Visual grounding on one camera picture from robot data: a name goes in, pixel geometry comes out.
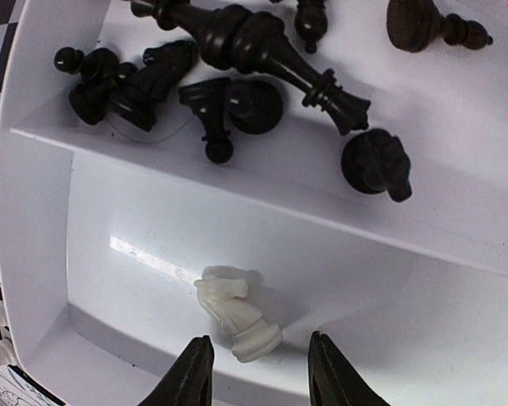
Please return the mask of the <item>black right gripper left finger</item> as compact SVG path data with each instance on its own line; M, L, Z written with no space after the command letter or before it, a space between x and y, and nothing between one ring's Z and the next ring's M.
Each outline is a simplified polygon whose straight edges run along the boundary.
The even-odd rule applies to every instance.
M140 406L210 406L214 350L208 335L194 337Z

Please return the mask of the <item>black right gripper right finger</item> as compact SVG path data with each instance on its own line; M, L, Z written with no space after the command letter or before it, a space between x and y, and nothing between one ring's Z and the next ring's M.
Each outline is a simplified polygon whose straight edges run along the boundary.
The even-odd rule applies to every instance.
M312 406L389 406L359 375L329 335L315 331L307 354Z

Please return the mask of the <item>white plastic tray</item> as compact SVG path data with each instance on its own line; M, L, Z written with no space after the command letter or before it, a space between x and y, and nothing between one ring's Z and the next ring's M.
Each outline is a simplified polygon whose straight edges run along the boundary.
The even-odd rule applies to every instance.
M395 49L384 1L331 1L308 62L372 105L371 126L411 158L412 196L343 178L347 142L279 83L279 126L234 131L208 161L203 128L171 95L147 141L68 103L64 46L139 62L185 37L124 1L25 1L0 102L0 278L23 369L73 405L140 402L196 336L215 352L213 396L306 405L306 352L327 333L393 405L508 405L508 1L441 1L483 24L479 52ZM243 277L283 340L241 363L198 304L208 266Z

